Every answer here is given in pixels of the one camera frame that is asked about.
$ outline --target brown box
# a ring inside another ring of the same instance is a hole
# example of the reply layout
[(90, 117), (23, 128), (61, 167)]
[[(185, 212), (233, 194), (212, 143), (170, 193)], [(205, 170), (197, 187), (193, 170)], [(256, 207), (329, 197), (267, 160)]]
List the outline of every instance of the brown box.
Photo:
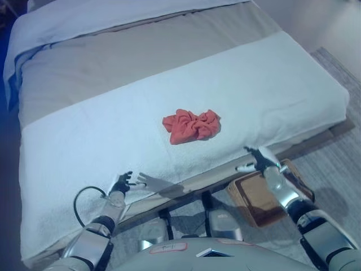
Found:
[[(281, 164), (287, 165), (301, 183), (307, 186), (290, 160), (282, 160)], [(309, 189), (300, 186), (292, 179), (288, 180), (310, 199), (312, 198)], [(286, 216), (275, 197), (268, 191), (266, 180), (259, 171), (233, 180), (228, 185), (227, 191), (237, 204), (239, 211), (253, 227), (264, 227)]]

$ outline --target label on robot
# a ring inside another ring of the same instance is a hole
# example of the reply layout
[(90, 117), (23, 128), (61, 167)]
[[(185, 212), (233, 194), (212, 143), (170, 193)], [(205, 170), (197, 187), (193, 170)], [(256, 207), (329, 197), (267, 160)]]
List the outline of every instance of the label on robot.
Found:
[(252, 244), (232, 239), (217, 239), (217, 241), (222, 244), (241, 244), (243, 246), (253, 246)]
[(187, 249), (187, 243), (174, 243), (174, 244), (164, 244), (162, 246), (154, 246), (149, 251), (150, 254), (156, 253), (167, 253), (174, 251), (183, 251)]

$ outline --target black cable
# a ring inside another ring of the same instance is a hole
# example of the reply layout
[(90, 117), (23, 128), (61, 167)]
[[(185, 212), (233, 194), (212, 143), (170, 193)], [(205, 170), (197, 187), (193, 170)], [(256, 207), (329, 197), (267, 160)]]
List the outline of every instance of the black cable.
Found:
[(168, 209), (162, 209), (159, 211), (159, 217), (161, 219), (164, 219), (166, 221), (166, 227), (167, 227), (167, 233), (168, 233), (168, 240), (173, 240), (173, 230), (171, 228), (171, 219), (170, 219), (170, 213)]
[(302, 182), (299, 182), (299, 185), (301, 185), (303, 188), (307, 189), (311, 193), (311, 200), (313, 203), (315, 203), (316, 200), (315, 192)]
[(73, 201), (73, 209), (74, 209), (75, 216), (76, 216), (79, 224), (80, 224), (82, 227), (84, 227), (85, 225), (84, 225), (83, 221), (81, 221), (80, 216), (79, 216), (78, 211), (77, 211), (77, 199), (78, 199), (79, 195), (80, 195), (82, 192), (84, 192), (85, 190), (87, 190), (87, 189), (95, 189), (95, 190), (101, 192), (102, 198), (105, 198), (105, 197), (107, 196), (106, 193), (105, 193), (102, 189), (100, 189), (100, 188), (98, 188), (98, 187), (96, 187), (96, 186), (87, 186), (87, 187), (84, 187), (82, 190), (80, 190), (80, 191), (78, 192), (78, 194), (75, 196), (74, 201)]
[(212, 202), (212, 194), (210, 191), (206, 191), (206, 192), (202, 193), (202, 204), (203, 204), (204, 213), (205, 213), (205, 220), (204, 220), (205, 233), (206, 233), (207, 237), (212, 237), (211, 232), (210, 232), (208, 212), (210, 210), (214, 209), (214, 204)]

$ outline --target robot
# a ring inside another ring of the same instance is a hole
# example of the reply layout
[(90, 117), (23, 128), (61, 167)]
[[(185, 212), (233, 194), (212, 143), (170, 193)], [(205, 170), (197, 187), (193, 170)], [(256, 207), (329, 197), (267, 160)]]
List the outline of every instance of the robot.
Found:
[[(318, 270), (360, 271), (361, 253), (357, 244), (324, 211), (293, 186), (282, 174), (278, 159), (265, 147), (245, 148), (255, 163), (243, 165), (238, 171), (261, 171), (267, 186), (282, 209), (291, 217), (302, 235), (300, 243)], [(126, 193), (145, 183), (130, 183), (131, 172), (119, 177), (112, 187), (101, 215), (84, 226), (64, 250), (61, 259), (45, 271), (105, 270), (112, 252), (111, 237), (124, 215)], [(173, 240), (166, 214), (146, 224), (140, 234), (139, 253), (115, 271), (130, 270), (299, 270), (314, 268), (243, 242), (236, 220), (225, 210), (206, 207), (207, 237), (185, 236)]]

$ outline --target gray carpet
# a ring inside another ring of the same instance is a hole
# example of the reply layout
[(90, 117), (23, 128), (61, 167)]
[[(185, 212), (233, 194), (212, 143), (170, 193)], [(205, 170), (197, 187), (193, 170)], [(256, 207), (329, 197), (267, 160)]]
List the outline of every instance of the gray carpet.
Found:
[[(349, 91), (347, 114), (356, 128), (291, 159), (315, 190), (317, 204), (361, 244), (361, 85), (326, 49), (321, 48), (311, 55)], [(238, 213), (225, 190), (214, 192), (213, 197), (217, 206), (227, 209), (238, 219), (246, 242), (312, 265), (298, 242), (300, 235), (289, 218), (262, 229), (252, 228)], [(193, 233), (205, 235), (200, 198), (191, 198), (186, 205), (175, 207), (171, 215), (175, 238)], [(118, 267), (137, 252), (137, 236), (142, 223), (150, 219), (148, 217), (131, 227), (118, 229), (107, 270)]]

